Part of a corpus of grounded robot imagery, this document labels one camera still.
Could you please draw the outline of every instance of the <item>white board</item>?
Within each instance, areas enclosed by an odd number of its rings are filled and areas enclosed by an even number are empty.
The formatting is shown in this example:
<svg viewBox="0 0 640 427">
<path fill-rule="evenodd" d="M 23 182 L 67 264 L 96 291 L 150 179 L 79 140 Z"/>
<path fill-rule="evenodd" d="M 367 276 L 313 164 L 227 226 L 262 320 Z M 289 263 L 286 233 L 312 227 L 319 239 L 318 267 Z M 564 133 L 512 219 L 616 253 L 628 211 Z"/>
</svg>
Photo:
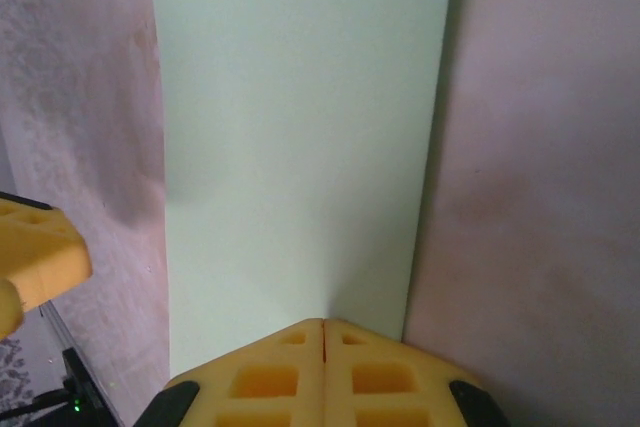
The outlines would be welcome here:
<svg viewBox="0 0 640 427">
<path fill-rule="evenodd" d="M 307 317 L 398 338 L 447 0 L 154 0 L 171 372 Z"/>
</svg>

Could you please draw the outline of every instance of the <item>white panel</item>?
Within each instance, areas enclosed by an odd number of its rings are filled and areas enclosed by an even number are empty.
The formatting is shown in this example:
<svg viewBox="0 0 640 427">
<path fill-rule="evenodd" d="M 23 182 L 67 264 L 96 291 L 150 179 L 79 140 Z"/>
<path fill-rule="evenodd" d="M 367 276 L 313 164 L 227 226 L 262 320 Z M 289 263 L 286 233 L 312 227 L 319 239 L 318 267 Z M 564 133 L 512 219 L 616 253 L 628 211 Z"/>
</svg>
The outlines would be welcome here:
<svg viewBox="0 0 640 427">
<path fill-rule="evenodd" d="M 154 0 L 171 371 L 313 316 L 399 337 L 447 0 Z"/>
</svg>

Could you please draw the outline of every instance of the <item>gray patterned fabric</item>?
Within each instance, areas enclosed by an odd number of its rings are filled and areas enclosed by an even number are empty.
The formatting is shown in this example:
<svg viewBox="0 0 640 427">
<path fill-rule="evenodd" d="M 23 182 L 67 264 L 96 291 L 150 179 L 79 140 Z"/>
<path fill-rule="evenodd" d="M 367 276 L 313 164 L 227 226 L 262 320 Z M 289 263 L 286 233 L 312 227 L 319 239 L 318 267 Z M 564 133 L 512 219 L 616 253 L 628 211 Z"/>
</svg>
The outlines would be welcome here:
<svg viewBox="0 0 640 427">
<path fill-rule="evenodd" d="M 34 397 L 29 388 L 31 379 L 19 339 L 0 340 L 0 412 L 25 405 Z M 23 415 L 16 419 L 0 422 L 2 427 L 18 427 L 31 419 L 31 415 Z"/>
</svg>

